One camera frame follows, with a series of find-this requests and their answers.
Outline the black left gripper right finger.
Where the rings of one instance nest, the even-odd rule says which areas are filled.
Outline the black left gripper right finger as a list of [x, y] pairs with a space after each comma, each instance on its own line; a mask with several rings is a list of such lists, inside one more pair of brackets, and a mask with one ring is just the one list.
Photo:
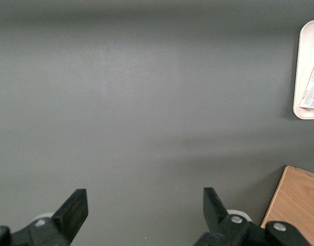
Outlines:
[[267, 245], [265, 232], [242, 214], [230, 214], [214, 188], [204, 188], [203, 214], [209, 231], [195, 245]]

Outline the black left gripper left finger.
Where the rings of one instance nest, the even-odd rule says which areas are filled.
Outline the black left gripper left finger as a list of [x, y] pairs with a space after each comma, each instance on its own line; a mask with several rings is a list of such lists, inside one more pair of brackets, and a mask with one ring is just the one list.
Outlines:
[[11, 234], [11, 245], [71, 245], [88, 216], [86, 189], [76, 189], [50, 217]]

